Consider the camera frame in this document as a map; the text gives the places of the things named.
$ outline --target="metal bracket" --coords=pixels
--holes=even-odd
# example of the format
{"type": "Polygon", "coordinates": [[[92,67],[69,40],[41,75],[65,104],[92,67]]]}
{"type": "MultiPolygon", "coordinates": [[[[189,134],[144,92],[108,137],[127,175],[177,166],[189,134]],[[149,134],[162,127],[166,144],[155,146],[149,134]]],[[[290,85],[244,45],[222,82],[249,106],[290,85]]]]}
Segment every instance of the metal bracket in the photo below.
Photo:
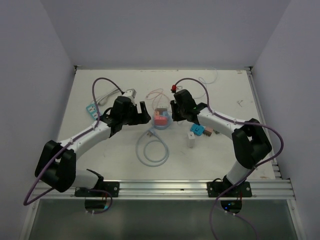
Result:
{"type": "MultiPolygon", "coordinates": [[[[104,181],[100,190],[105,190],[111,194],[113,198],[117,198],[119,195],[120,183],[118,181],[104,181]]],[[[88,191],[85,188],[76,188],[74,196],[78,198],[98,198],[101,197],[101,192],[88,191]]]]}
{"type": "MultiPolygon", "coordinates": [[[[223,192],[223,182],[222,181],[209,181],[206,183],[206,190],[208,192],[209,198],[216,198],[219,196],[220,193],[223,192]]],[[[250,182],[244,181],[239,186],[235,187],[234,189],[230,190],[222,197],[227,198],[237,198],[242,194],[243,198],[251,198],[251,186],[250,182]]]]}

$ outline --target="gray wall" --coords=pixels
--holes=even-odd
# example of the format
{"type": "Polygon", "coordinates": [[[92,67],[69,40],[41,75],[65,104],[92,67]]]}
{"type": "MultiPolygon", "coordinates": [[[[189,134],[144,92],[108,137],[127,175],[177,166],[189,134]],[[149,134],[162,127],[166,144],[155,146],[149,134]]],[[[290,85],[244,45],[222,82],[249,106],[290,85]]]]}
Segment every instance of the gray wall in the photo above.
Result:
{"type": "Polygon", "coordinates": [[[88,68],[253,66],[290,0],[41,0],[88,68]]]}
{"type": "Polygon", "coordinates": [[[280,170],[311,240],[320,234],[319,9],[319,0],[292,0],[253,68],[266,122],[284,137],[280,170]]]}
{"type": "Polygon", "coordinates": [[[0,1],[0,239],[16,240],[43,145],[56,138],[73,66],[38,0],[0,1]]]}

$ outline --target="purple cable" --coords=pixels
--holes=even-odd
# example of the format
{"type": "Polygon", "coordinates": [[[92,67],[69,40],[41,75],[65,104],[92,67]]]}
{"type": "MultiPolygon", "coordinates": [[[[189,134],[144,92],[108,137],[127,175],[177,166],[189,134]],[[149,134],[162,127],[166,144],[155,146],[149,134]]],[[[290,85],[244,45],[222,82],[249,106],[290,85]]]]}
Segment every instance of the purple cable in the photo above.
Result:
{"type": "MultiPolygon", "coordinates": [[[[83,137],[84,135],[90,133],[93,129],[95,129],[99,122],[100,122],[100,112],[99,112],[99,108],[98,108],[98,104],[97,104],[97,100],[96,100],[96,95],[95,95],[95,85],[96,85],[96,82],[99,81],[99,80],[107,80],[109,81],[110,83],[112,83],[116,88],[119,89],[119,91],[121,92],[121,94],[123,94],[124,92],[120,89],[120,87],[115,84],[112,80],[108,79],[108,78],[105,78],[105,77],[99,77],[97,78],[96,80],[94,80],[93,84],[92,84],[92,97],[93,97],[93,101],[94,101],[94,105],[95,105],[95,108],[96,108],[96,111],[97,111],[97,114],[98,114],[98,118],[96,120],[96,123],[94,125],[94,127],[88,129],[87,131],[84,131],[83,133],[79,134],[78,136],[76,136],[74,139],[72,139],[72,141],[76,141],[78,140],[79,138],[83,137]]],[[[38,200],[39,198],[41,198],[42,196],[46,195],[47,193],[51,192],[53,190],[53,188],[50,188],[48,190],[46,190],[45,192],[41,193],[40,195],[36,196],[35,198],[29,200],[31,194],[33,193],[33,191],[35,190],[38,182],[40,181],[40,179],[42,178],[42,176],[44,175],[45,171],[49,168],[49,166],[56,160],[56,158],[58,156],[60,156],[60,154],[66,150],[70,145],[72,144],[72,142],[68,142],[60,151],[58,151],[51,159],[50,161],[48,161],[48,163],[44,166],[44,168],[41,170],[40,174],[36,177],[34,183],[31,185],[30,187],[30,190],[27,192],[25,198],[24,198],[24,201],[23,201],[23,205],[24,206],[27,206],[27,205],[30,205],[32,204],[34,201],[38,200]]]]}
{"type": "Polygon", "coordinates": [[[88,189],[88,188],[86,188],[86,190],[89,192],[94,192],[94,193],[104,193],[110,197],[110,203],[107,207],[105,207],[102,211],[92,211],[91,214],[103,214],[109,210],[109,208],[111,207],[111,205],[113,203],[112,195],[109,192],[104,191],[104,190],[88,189]]]}
{"type": "MultiPolygon", "coordinates": [[[[227,117],[225,117],[225,116],[222,116],[222,115],[220,115],[220,114],[218,114],[218,113],[216,113],[216,112],[213,112],[212,109],[211,109],[211,107],[210,107],[209,93],[208,93],[208,90],[207,90],[207,88],[205,87],[205,85],[204,85],[201,81],[199,81],[199,80],[197,80],[197,79],[194,79],[194,78],[191,78],[191,77],[182,78],[182,79],[180,79],[179,81],[177,81],[177,82],[175,83],[175,85],[177,85],[178,83],[180,83],[180,82],[183,81],[183,80],[192,80],[192,81],[195,81],[195,82],[199,83],[199,84],[203,87],[203,89],[204,89],[204,91],[205,91],[205,94],[206,94],[206,104],[207,104],[207,108],[209,109],[209,111],[210,111],[213,115],[215,115],[215,116],[217,116],[218,118],[223,119],[223,120],[225,120],[225,121],[227,121],[227,122],[229,122],[229,123],[239,124],[239,125],[259,126],[259,127],[263,127],[263,128],[269,129],[269,130],[271,130],[272,132],[274,132],[274,133],[277,135],[277,137],[279,138],[279,140],[280,140],[280,149],[279,149],[279,151],[278,151],[275,155],[273,155],[273,156],[269,157],[268,159],[266,159],[266,160],[264,160],[264,161],[256,164],[256,165],[254,166],[254,168],[251,169],[242,179],[240,179],[238,182],[236,182],[235,184],[233,184],[232,186],[230,186],[228,189],[224,190],[222,193],[219,194],[219,196],[216,197],[216,199],[215,199],[215,201],[214,201],[214,203],[213,203],[213,206],[212,206],[212,208],[211,208],[211,210],[210,210],[209,223],[210,223],[210,228],[211,228],[211,232],[212,232],[213,236],[215,237],[216,240],[219,240],[219,238],[218,238],[218,236],[217,236],[217,234],[216,234],[216,232],[215,232],[215,230],[214,230],[214,227],[213,227],[213,219],[212,219],[213,211],[214,211],[214,209],[215,209],[215,206],[217,205],[217,202],[218,202],[219,198],[221,198],[225,193],[229,192],[231,189],[235,188],[237,185],[239,185],[239,184],[241,184],[242,182],[244,182],[244,181],[247,179],[247,177],[249,177],[249,175],[252,174],[253,171],[254,171],[257,167],[259,167],[259,166],[261,166],[262,164],[265,164],[265,163],[271,161],[272,159],[275,159],[277,156],[279,156],[280,153],[281,153],[281,152],[283,151],[283,149],[284,149],[284,140],[283,140],[282,136],[280,135],[280,133],[278,133],[274,128],[272,128],[272,127],[270,127],[270,126],[267,126],[267,125],[265,125],[265,124],[255,123],[255,122],[234,121],[233,119],[229,119],[229,118],[227,118],[227,117]]],[[[259,236],[258,236],[258,234],[257,234],[257,230],[255,229],[255,227],[254,227],[248,220],[244,219],[243,217],[241,217],[241,216],[237,216],[237,217],[239,217],[239,218],[241,218],[242,220],[244,220],[245,222],[247,222],[247,223],[252,227],[252,229],[254,230],[256,239],[259,239],[259,236]]]]}

